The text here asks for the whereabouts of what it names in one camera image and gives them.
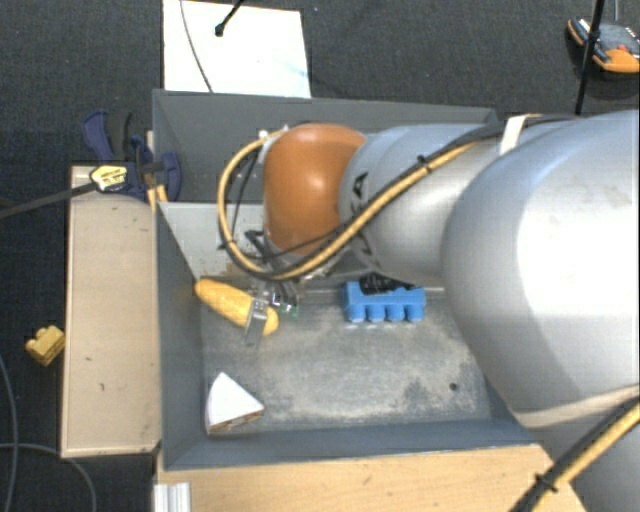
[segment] blue clamp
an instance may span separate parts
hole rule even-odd
[[[146,201],[150,187],[143,175],[153,172],[156,182],[165,185],[169,201],[177,200],[182,186],[178,155],[173,151],[163,153],[162,164],[154,164],[153,153],[144,139],[140,135],[128,137],[130,119],[128,112],[109,116],[106,110],[96,110],[89,114],[82,122],[85,145],[93,150],[100,163],[118,162],[127,168],[127,185],[118,190],[119,194]]]

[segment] blue lego brick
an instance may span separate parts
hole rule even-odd
[[[342,289],[343,308],[350,322],[419,322],[424,318],[427,297],[424,288],[398,288],[396,290],[364,295],[357,281],[349,281]]]

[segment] gray robotic arm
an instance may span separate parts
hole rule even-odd
[[[472,128],[370,136],[347,169],[341,212],[365,204],[407,158]],[[539,125],[504,155],[492,140],[468,150],[352,246],[382,274],[444,285],[483,372],[558,458],[638,393],[637,187],[637,111]],[[581,475],[589,510],[638,510],[639,455],[636,429]]]

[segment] black carpet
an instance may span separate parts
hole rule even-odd
[[[571,112],[579,55],[569,17],[591,1],[254,1],[303,11],[312,93],[486,106],[510,113]],[[640,3],[620,1],[640,28]],[[611,18],[613,2],[607,2]],[[61,190],[73,160],[91,158],[79,123],[97,108],[151,126],[150,91],[162,81],[160,0],[4,0],[0,6],[0,198],[22,202]],[[638,108],[638,80],[593,73],[585,114]],[[40,326],[64,327],[65,205],[0,221],[0,354],[13,382],[21,440],[58,443],[61,361],[37,366],[24,352]],[[10,440],[0,390],[0,443]],[[0,504],[10,454],[0,452]],[[99,510],[150,510],[148,456],[81,461]],[[23,453],[14,510],[89,510],[65,463]]]

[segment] wooden platform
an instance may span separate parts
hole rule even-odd
[[[165,473],[191,483],[193,512],[507,512],[551,461],[538,445]],[[544,512],[584,511],[569,487]]]

